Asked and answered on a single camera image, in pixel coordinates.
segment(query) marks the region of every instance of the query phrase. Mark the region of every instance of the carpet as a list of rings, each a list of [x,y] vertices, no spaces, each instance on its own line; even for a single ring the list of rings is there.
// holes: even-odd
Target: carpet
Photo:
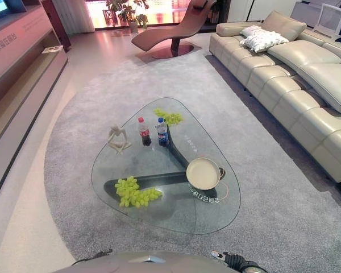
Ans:
[[[160,97],[180,100],[233,167],[242,203],[226,228],[190,235],[111,209],[91,170],[113,122]],[[271,272],[341,272],[341,195],[324,172],[205,49],[174,59],[125,61],[68,103],[48,143],[44,182],[53,219],[76,259],[105,249],[230,251]]]

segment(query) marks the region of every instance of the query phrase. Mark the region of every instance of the plate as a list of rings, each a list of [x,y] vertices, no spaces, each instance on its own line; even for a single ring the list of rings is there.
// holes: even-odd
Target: plate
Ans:
[[[191,161],[186,170],[188,182],[197,189],[212,189],[220,181],[220,169],[208,158],[197,158]]]

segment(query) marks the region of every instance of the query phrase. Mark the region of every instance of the chaise lounge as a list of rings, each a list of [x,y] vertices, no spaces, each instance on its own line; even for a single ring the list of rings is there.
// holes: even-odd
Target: chaise lounge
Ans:
[[[182,22],[168,28],[147,30],[132,39],[132,43],[144,51],[149,51],[160,42],[172,39],[170,48],[166,48],[153,57],[165,59],[180,56],[193,50],[192,45],[180,45],[180,40],[195,35],[206,21],[207,15],[216,0],[191,0]]]

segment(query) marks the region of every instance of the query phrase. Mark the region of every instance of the white pillow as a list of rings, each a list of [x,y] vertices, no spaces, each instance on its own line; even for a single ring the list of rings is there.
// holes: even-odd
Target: white pillow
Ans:
[[[249,26],[241,30],[240,34],[244,35],[245,37],[249,37],[260,31],[266,31],[266,30],[263,30],[261,26],[253,25],[253,26]]]
[[[243,44],[253,50],[255,53],[268,50],[269,47],[276,46],[277,44],[284,44],[289,42],[279,33],[274,31],[264,31],[256,35],[251,35],[248,38],[241,40]]]

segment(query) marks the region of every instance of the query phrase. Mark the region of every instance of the grape bunch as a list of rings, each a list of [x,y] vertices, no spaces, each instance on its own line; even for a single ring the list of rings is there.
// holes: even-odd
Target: grape bunch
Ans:
[[[162,192],[155,188],[148,188],[141,191],[137,180],[130,176],[126,180],[119,179],[115,184],[116,194],[121,197],[120,206],[129,207],[130,205],[140,208],[148,206],[149,202],[162,196]]]
[[[180,113],[168,113],[166,111],[163,111],[162,108],[156,108],[154,109],[154,113],[160,117],[164,118],[165,123],[168,124],[169,126],[171,125],[176,125],[183,121],[183,117]]]

